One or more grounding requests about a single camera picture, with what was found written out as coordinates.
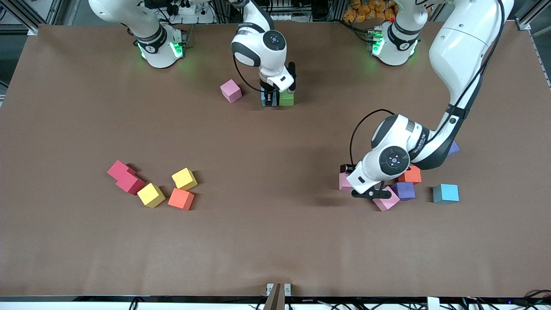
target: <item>brown table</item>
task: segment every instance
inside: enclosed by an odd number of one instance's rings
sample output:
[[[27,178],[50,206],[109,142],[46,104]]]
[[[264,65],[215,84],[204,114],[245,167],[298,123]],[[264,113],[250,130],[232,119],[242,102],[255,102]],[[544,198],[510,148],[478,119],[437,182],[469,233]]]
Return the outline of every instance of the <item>brown table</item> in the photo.
[[[551,119],[530,37],[508,23],[461,151],[423,172],[418,198],[380,212],[337,190],[350,134],[387,108],[434,128],[448,92],[428,24],[401,67],[370,58],[339,24],[280,23],[296,106],[261,108],[229,49],[235,25],[194,29],[195,47],[148,66],[123,27],[45,26],[29,37],[1,109],[2,295],[522,296],[549,288]],[[257,70],[242,67],[257,83]],[[219,86],[245,95],[228,104]],[[359,130],[355,160],[384,116]],[[106,171],[115,160],[172,191],[189,167],[192,211],[144,207]],[[461,202],[431,203],[458,184]]]

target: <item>pink cube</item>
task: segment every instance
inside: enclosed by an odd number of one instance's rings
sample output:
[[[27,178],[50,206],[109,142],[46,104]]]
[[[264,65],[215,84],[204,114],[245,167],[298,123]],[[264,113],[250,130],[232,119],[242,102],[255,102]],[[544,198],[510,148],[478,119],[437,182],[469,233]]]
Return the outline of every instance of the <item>pink cube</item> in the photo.
[[[140,189],[145,187],[144,181],[129,172],[122,174],[116,184],[123,191],[132,195],[137,195]]]
[[[339,190],[352,190],[352,185],[350,185],[346,179],[349,175],[348,173],[339,173]]]
[[[132,175],[136,174],[134,170],[130,169],[127,165],[123,164],[120,161],[116,161],[115,164],[113,164],[111,168],[109,168],[109,170],[107,171],[108,175],[112,176],[117,181],[122,175],[124,175],[124,173],[127,172]]]
[[[389,199],[373,199],[373,202],[377,205],[377,207],[379,207],[381,211],[388,211],[400,201],[400,198],[398,198],[398,195],[396,195],[394,191],[392,191],[390,186],[385,187],[385,189],[392,194]]]
[[[220,90],[230,103],[236,102],[242,96],[241,89],[232,79],[220,86]]]

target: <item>orange cube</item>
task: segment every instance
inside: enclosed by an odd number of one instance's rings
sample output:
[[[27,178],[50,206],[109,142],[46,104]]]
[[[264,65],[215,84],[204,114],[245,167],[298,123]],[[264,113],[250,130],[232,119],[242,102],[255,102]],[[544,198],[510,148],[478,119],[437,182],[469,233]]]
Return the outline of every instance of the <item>orange cube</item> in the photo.
[[[175,188],[170,196],[169,205],[189,211],[193,197],[190,192]]]
[[[413,184],[421,183],[421,169],[414,165],[409,165],[406,172],[398,177],[398,182],[412,182]]]

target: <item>light blue cube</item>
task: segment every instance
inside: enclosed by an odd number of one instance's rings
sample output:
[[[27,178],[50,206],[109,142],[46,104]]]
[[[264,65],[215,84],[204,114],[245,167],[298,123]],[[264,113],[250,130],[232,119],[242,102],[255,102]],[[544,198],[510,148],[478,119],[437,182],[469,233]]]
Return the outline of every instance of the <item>light blue cube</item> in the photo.
[[[459,188],[455,184],[440,184],[433,188],[435,204],[456,204],[459,202]]]

